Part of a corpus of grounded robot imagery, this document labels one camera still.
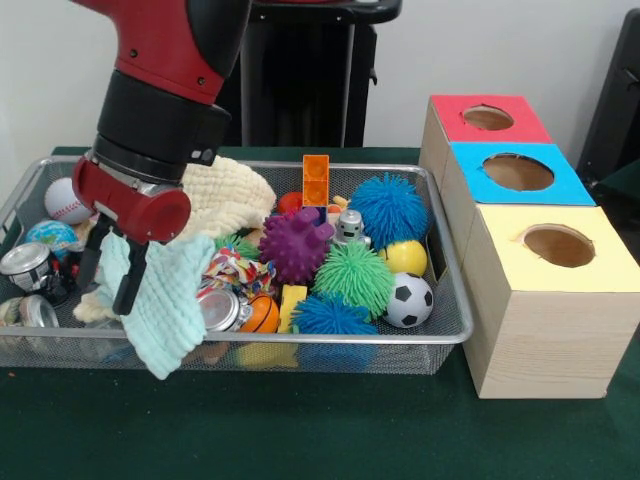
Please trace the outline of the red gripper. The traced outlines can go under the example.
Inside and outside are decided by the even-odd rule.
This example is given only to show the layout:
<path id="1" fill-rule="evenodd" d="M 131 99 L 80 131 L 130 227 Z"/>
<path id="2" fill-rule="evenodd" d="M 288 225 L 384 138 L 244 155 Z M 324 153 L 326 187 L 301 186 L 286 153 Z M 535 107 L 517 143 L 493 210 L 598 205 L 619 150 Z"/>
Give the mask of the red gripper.
<path id="1" fill-rule="evenodd" d="M 129 270 L 121 279 L 113 311 L 129 315 L 146 270 L 145 243 L 168 243 L 175 239 L 188 222 L 191 202 L 179 186 L 145 182 L 86 157 L 80 158 L 74 167 L 72 183 L 76 197 L 86 207 L 101 213 L 89 232 L 77 285 L 86 289 L 94 280 L 101 244 L 113 221 L 129 238 Z"/>

